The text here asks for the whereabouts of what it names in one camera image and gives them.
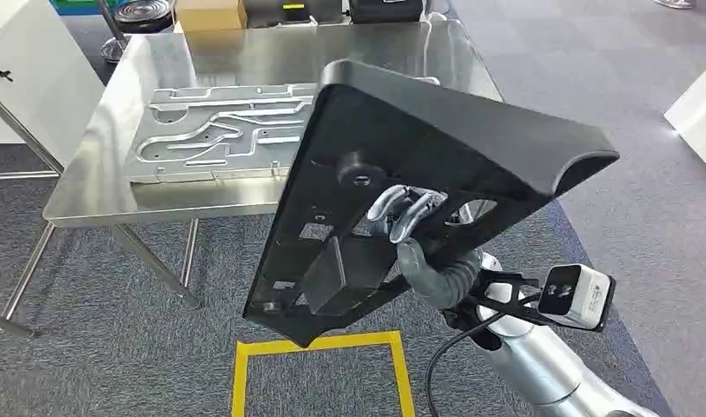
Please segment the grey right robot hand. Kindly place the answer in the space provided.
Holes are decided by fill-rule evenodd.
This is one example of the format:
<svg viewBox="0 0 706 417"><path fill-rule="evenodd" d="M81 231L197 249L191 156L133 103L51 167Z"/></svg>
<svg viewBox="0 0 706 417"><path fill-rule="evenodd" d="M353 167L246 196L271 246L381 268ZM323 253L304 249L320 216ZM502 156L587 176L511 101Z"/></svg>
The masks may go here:
<svg viewBox="0 0 706 417"><path fill-rule="evenodd" d="M438 310L455 307L472 289L482 266L482 252L471 250L436 269L428 264L421 245L411 237L417 224L447 200L447 194L396 184L383 191L366 213L370 222L394 220L385 228L396 245L400 273L412 290Z"/></svg>

